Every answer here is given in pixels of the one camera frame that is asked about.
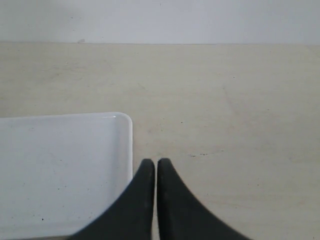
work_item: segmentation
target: white tray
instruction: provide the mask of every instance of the white tray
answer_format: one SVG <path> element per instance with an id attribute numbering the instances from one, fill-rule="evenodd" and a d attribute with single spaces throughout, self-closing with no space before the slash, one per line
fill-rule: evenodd
<path id="1" fill-rule="evenodd" d="M 73 234 L 131 179 L 123 113 L 0 118 L 0 239 Z"/>

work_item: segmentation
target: table surface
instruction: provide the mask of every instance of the table surface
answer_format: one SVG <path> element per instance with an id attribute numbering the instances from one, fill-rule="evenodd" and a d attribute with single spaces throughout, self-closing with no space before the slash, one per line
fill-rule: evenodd
<path id="1" fill-rule="evenodd" d="M 95 112 L 250 238 L 320 240 L 320 46 L 0 43 L 0 117 Z"/>

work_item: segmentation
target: white wall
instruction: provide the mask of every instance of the white wall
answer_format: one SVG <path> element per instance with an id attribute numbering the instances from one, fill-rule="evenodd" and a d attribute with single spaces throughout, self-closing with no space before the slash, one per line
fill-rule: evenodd
<path id="1" fill-rule="evenodd" d="M 1 0 L 0 41 L 320 44 L 320 1 Z"/>

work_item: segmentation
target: white plastic tray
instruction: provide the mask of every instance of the white plastic tray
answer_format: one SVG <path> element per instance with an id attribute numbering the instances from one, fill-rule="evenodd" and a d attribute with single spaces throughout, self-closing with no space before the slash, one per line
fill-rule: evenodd
<path id="1" fill-rule="evenodd" d="M 73 234 L 131 179 L 123 113 L 0 118 L 0 239 Z"/>

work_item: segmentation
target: white table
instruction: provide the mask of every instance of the white table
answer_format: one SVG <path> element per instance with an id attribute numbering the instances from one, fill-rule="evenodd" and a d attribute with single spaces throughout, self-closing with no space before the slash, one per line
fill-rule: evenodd
<path id="1" fill-rule="evenodd" d="M 320 239 L 320 46 L 0 43 L 0 117 L 93 112 L 243 234 Z"/>

